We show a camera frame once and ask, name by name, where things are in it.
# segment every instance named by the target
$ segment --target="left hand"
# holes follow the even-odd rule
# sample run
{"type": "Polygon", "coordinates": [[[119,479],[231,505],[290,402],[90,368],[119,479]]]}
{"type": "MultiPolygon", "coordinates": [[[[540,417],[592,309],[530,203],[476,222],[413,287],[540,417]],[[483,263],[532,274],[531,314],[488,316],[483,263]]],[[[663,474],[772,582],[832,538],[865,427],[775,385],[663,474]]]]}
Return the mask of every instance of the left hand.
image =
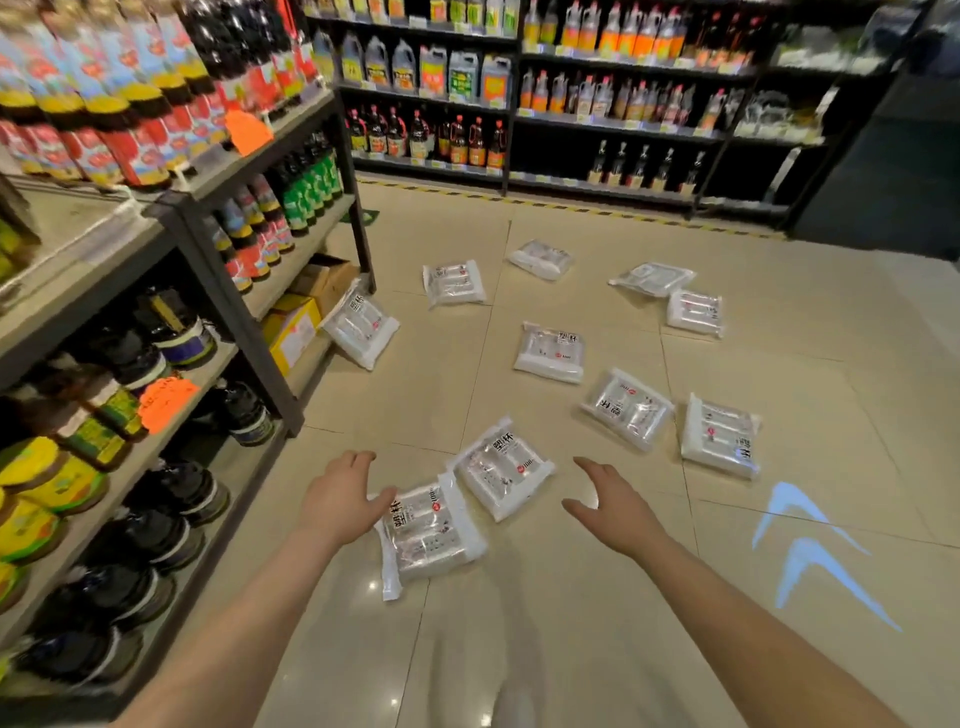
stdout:
{"type": "Polygon", "coordinates": [[[396,497],[388,488],[367,500],[367,478],[376,453],[347,450],[326,464],[303,497],[298,528],[345,546],[367,533],[383,517],[396,497]]]}

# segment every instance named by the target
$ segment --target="bottle label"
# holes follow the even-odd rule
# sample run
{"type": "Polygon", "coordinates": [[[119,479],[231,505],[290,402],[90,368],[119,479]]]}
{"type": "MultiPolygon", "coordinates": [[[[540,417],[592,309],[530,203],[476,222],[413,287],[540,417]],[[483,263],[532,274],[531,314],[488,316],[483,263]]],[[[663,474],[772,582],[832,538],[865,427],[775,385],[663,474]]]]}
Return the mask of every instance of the bottle label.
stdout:
{"type": "Polygon", "coordinates": [[[123,181],[120,165],[103,139],[92,129],[60,132],[60,139],[88,180],[103,186],[113,186],[123,181]]]}
{"type": "Polygon", "coordinates": [[[175,367],[182,367],[210,353],[214,342],[204,322],[197,319],[197,322],[180,336],[167,341],[154,342],[154,345],[163,352],[167,361],[175,367]]]}

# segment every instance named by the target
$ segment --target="cardboard box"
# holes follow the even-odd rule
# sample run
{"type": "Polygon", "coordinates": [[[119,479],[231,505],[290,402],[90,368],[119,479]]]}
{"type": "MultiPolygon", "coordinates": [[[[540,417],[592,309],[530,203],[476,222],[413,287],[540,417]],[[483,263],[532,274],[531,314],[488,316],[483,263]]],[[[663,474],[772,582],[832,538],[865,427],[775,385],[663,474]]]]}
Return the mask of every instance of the cardboard box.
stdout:
{"type": "Polygon", "coordinates": [[[289,290],[313,299],[323,318],[344,297],[353,279],[359,275],[359,266],[349,261],[332,255],[314,255],[289,290]]]}
{"type": "Polygon", "coordinates": [[[303,351],[317,335],[320,310],[309,296],[285,294],[263,320],[263,338],[280,373],[290,374],[303,351]]]}

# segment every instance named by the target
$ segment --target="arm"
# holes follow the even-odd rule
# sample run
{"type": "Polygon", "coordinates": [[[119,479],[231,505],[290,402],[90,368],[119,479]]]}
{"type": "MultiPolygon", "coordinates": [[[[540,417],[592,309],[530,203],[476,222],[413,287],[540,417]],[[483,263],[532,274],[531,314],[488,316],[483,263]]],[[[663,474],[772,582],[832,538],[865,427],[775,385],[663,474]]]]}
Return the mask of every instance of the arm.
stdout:
{"type": "Polygon", "coordinates": [[[376,457],[331,460],[303,500],[300,522],[227,609],[134,699],[114,728],[248,728],[303,610],[341,546],[369,531],[396,489],[367,501],[376,457]]]}
{"type": "Polygon", "coordinates": [[[906,728],[848,672],[674,541],[612,465],[574,458],[598,507],[564,500],[601,543],[647,572],[750,728],[906,728]]]}

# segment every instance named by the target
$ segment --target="plastic cup package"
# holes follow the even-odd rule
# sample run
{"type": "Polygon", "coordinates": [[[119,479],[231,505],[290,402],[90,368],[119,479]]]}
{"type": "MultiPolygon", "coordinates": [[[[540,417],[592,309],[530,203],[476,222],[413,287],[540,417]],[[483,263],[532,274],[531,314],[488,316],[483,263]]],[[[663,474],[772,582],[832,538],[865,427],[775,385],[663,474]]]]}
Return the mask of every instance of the plastic cup package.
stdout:
{"type": "Polygon", "coordinates": [[[680,454],[753,480],[760,472],[754,461],[754,438],[759,430],[757,415],[703,401],[691,393],[680,454]]]}
{"type": "Polygon", "coordinates": [[[514,369],[579,384],[584,379],[584,340],[575,333],[524,321],[514,369]]]}
{"type": "Polygon", "coordinates": [[[403,584],[446,573],[487,551],[453,473],[398,494],[375,528],[383,551],[384,601],[399,598],[403,584]]]}
{"type": "Polygon", "coordinates": [[[514,433],[510,417],[480,435],[446,466],[467,484],[496,522],[519,510],[556,470],[514,433]]]}
{"type": "Polygon", "coordinates": [[[364,369],[373,371],[377,357],[386,349],[400,323],[365,296],[361,280],[354,279],[320,326],[347,356],[364,369]]]}
{"type": "Polygon", "coordinates": [[[674,411],[668,398],[619,369],[606,372],[580,406],[644,451],[674,411]]]}
{"type": "Polygon", "coordinates": [[[537,278],[557,280],[569,270],[573,255],[539,240],[530,240],[507,255],[507,260],[537,278]]]}
{"type": "Polygon", "coordinates": [[[436,268],[424,265],[423,290],[431,308],[438,303],[483,303],[487,299],[475,260],[436,268]]]}
{"type": "Polygon", "coordinates": [[[666,323],[674,328],[685,328],[722,339],[723,299],[693,291],[674,291],[666,307],[666,323]]]}
{"type": "Polygon", "coordinates": [[[608,283],[665,299],[696,277],[696,273],[686,268],[675,268],[662,263],[643,263],[619,278],[609,280],[608,283]]]}

